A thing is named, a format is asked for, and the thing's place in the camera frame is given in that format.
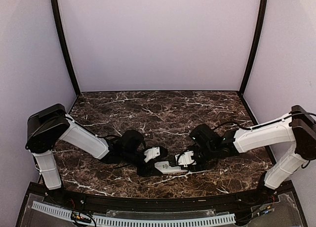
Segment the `black pole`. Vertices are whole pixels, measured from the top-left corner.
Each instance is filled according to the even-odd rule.
[[[58,0],[50,0],[50,1],[51,1],[52,9],[53,9],[53,14],[54,14],[55,25],[56,25],[56,29],[57,29],[58,38],[59,38],[59,43],[60,43],[61,50],[62,50],[63,55],[64,55],[64,60],[66,63],[68,74],[69,74],[71,83],[73,85],[73,88],[75,90],[75,93],[77,96],[79,96],[81,92],[80,92],[79,85],[78,85],[76,75],[75,75],[75,71],[74,71],[73,65],[71,63],[70,56],[69,56],[68,47],[66,44],[65,34],[64,34],[64,30],[63,30],[63,25],[61,23],[61,17],[60,17],[60,12],[59,12],[59,7],[58,7]]]
[[[256,53],[257,53],[257,49],[258,49],[258,44],[259,44],[259,39],[260,39],[260,35],[261,35],[261,30],[262,30],[262,25],[263,25],[263,20],[265,17],[267,1],[268,0],[260,0],[260,6],[259,6],[255,34],[253,37],[252,46],[251,46],[245,74],[243,75],[242,83],[241,83],[241,86],[239,89],[239,92],[241,95],[243,95],[245,93],[245,90],[246,90],[246,87],[247,87],[247,84],[249,81],[249,77],[251,74],[253,62],[255,61],[255,57],[256,57]]]

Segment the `white panel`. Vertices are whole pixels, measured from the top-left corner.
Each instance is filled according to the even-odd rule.
[[[50,0],[0,0],[0,226],[15,222],[30,181],[27,119],[55,103],[75,100]]]
[[[260,0],[59,0],[82,91],[238,90]]]
[[[259,122],[299,104],[316,113],[316,0],[268,0],[245,97]],[[275,146],[279,159],[286,149]],[[316,226],[316,162],[292,177],[309,226]]]

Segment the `marble surface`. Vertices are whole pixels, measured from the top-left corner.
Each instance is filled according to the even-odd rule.
[[[190,131],[201,123],[215,127],[232,118],[251,125],[235,92],[150,91],[82,93],[70,115],[98,135],[136,129],[148,147],[161,145],[169,157],[193,144]],[[233,126],[218,130],[222,135]],[[78,148],[58,142],[54,156],[64,186],[90,194],[134,198],[183,198],[256,188],[272,164],[264,148],[210,162],[205,171],[141,178],[136,168],[114,169]]]

